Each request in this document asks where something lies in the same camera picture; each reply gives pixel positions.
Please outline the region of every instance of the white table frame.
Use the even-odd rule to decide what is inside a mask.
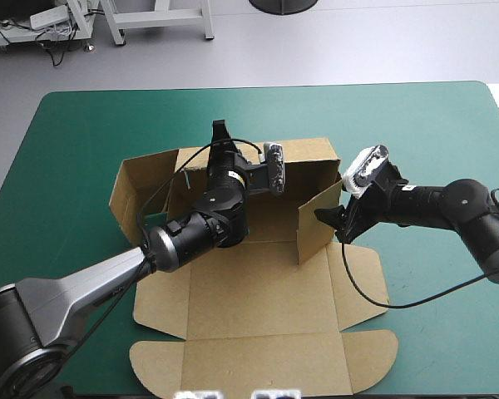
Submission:
[[[170,0],[156,0],[154,11],[118,12],[113,0],[100,0],[115,44],[126,44],[125,29],[138,27],[169,27],[203,25],[206,39],[214,39],[210,0],[200,0],[200,7],[170,9]]]

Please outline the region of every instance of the cardboard box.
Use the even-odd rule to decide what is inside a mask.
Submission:
[[[151,392],[166,399],[179,390],[221,390],[227,398],[255,389],[299,388],[304,396],[345,395],[382,379],[398,340],[390,331],[342,332],[385,309],[354,292],[333,230],[314,217],[336,206],[339,159],[327,139],[283,141],[286,191],[252,196],[249,236],[215,249],[174,273],[156,273],[137,286],[139,324],[185,342],[138,342],[133,369]],[[255,151],[240,147],[257,162]],[[159,184],[196,149],[124,160],[111,211],[134,244],[135,214]],[[148,213],[186,212],[205,189],[204,152]],[[371,249],[348,246],[353,273],[373,298],[387,302],[383,271]]]

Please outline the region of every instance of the power strip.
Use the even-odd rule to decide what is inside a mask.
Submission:
[[[33,30],[43,29],[65,21],[68,21],[67,6],[54,7],[30,16]]]

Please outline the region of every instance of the white object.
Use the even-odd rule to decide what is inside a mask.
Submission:
[[[220,391],[181,391],[174,394],[174,399],[224,399]]]
[[[254,391],[251,395],[251,399],[278,399],[280,397],[301,399],[301,391],[297,389],[289,389],[288,391],[268,389],[262,391]]]
[[[39,30],[44,27],[51,27],[58,23],[68,21],[68,8],[67,6],[59,6],[50,8],[49,10],[33,14],[30,16],[30,24],[32,29]]]
[[[354,159],[354,161],[351,163],[351,165],[347,168],[345,173],[342,176],[343,180],[343,185],[345,185],[346,190],[353,195],[356,199],[359,199],[360,197],[363,196],[364,191],[368,189],[368,186],[365,187],[359,187],[355,183],[355,175],[358,173],[360,167],[364,164],[364,162],[367,162],[368,157],[375,151],[376,146],[374,147],[368,147],[363,150],[361,150],[357,158]],[[365,171],[363,172],[366,175],[369,175],[372,173],[374,170],[376,170],[386,159],[386,157],[373,157],[368,164],[365,165]]]
[[[80,5],[82,0],[66,0],[65,3],[70,8],[72,12],[72,22],[77,24],[76,35],[74,36],[77,40],[85,40],[90,39],[92,36],[92,27],[94,25],[94,20],[96,15],[91,15],[86,17],[84,15],[84,11],[82,6]],[[100,0],[91,0],[91,7],[98,8]],[[30,25],[28,20],[17,21],[21,25]],[[20,27],[7,27],[7,29],[0,28],[0,32],[11,42],[11,43],[20,43],[20,42],[33,42],[37,37],[39,41],[42,40],[67,40],[68,36],[64,35],[56,35],[52,34],[52,31],[48,29],[48,32],[41,35],[42,31],[30,31],[27,29],[22,29]],[[6,46],[8,43],[0,34],[0,46]]]
[[[200,7],[170,9],[170,0],[156,0],[154,11],[118,12],[112,0],[100,0],[107,23],[116,45],[125,44],[124,29],[138,27],[169,27],[179,25],[200,25],[205,30],[205,38],[213,39],[210,0],[200,0]]]

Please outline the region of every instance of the black object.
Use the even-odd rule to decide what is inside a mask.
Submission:
[[[30,17],[53,7],[53,0],[0,0],[0,19]]]
[[[15,288],[0,292],[0,398],[31,396],[59,373],[64,356],[60,347],[42,347]],[[22,367],[18,359],[26,360]]]
[[[318,0],[249,0],[251,5],[262,12],[274,15],[289,15],[307,11]]]
[[[274,193],[270,176],[279,161],[267,153],[270,162],[252,165],[230,140],[225,121],[213,122],[211,143],[217,141],[209,153],[206,191],[192,211],[148,233],[149,258],[155,270],[173,272],[214,247],[237,245],[248,235],[248,195]]]
[[[359,187],[370,159],[351,176]],[[318,220],[336,229],[340,242],[350,244],[378,222],[401,227],[423,226],[457,232],[493,283],[499,283],[499,202],[496,190],[475,180],[453,181],[445,187],[408,185],[388,157],[369,176],[362,194],[351,196],[347,208],[316,209]]]

